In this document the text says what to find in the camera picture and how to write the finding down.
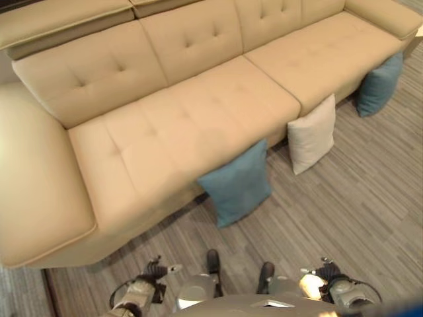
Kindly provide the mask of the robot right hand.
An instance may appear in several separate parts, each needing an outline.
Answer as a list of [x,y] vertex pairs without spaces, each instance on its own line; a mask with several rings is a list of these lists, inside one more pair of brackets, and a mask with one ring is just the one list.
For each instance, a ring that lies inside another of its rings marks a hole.
[[341,278],[343,273],[332,259],[322,257],[321,260],[323,262],[322,267],[300,269],[303,276],[299,281],[299,287],[309,299],[333,302],[330,295],[330,286],[336,279]]

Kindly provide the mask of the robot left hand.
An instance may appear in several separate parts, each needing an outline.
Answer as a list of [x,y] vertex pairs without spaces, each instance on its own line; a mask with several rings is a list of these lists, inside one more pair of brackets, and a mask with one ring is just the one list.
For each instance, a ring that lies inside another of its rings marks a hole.
[[167,275],[178,273],[182,268],[182,264],[162,265],[161,256],[157,256],[148,262],[142,271],[142,275],[146,281],[154,285]]

